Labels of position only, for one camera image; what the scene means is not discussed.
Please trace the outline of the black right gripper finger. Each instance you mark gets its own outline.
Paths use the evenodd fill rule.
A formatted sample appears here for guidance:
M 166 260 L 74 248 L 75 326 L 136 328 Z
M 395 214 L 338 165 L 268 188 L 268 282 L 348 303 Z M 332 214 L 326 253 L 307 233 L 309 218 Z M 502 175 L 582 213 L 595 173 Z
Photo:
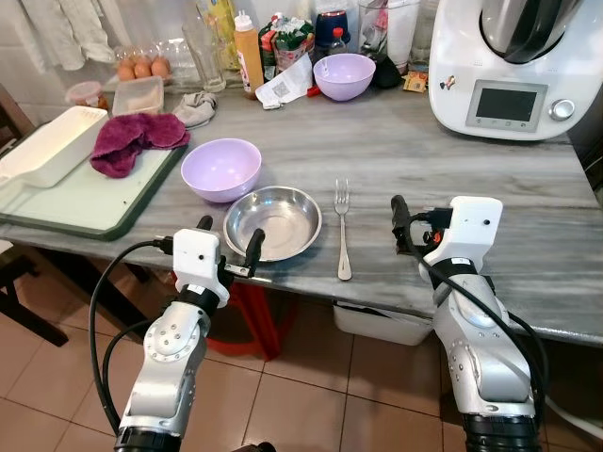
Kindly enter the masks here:
M 411 215 L 408 203 L 405 202 L 403 195 L 393 195 L 389 200 L 391 206 L 392 234 L 396 238 L 397 252 L 411 252 L 410 223 Z

